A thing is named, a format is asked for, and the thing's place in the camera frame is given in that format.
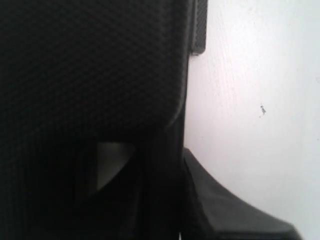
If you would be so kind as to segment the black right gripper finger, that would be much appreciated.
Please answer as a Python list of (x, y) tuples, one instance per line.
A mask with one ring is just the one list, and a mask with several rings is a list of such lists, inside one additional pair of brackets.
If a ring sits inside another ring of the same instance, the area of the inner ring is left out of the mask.
[(300, 240), (296, 228), (217, 182), (185, 148), (181, 237), (184, 240)]

